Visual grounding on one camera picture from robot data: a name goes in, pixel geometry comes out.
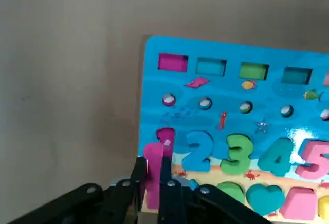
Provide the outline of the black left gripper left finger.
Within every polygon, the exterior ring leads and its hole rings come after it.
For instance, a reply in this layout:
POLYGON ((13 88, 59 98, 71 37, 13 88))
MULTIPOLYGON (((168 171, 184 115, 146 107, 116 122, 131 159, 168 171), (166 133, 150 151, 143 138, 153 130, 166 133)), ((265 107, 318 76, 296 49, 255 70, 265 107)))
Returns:
POLYGON ((20 216, 12 223, 137 223, 147 175, 147 160, 137 157, 129 178, 104 190, 86 183, 20 216))

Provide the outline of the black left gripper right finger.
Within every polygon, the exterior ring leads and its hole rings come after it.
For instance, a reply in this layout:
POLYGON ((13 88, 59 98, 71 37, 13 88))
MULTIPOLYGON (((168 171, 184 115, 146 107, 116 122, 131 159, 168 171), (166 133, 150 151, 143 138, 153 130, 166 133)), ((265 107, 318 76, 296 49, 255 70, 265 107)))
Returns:
POLYGON ((158 223, 266 224, 269 220, 210 184, 196 189, 172 177, 171 161, 162 159, 158 223))

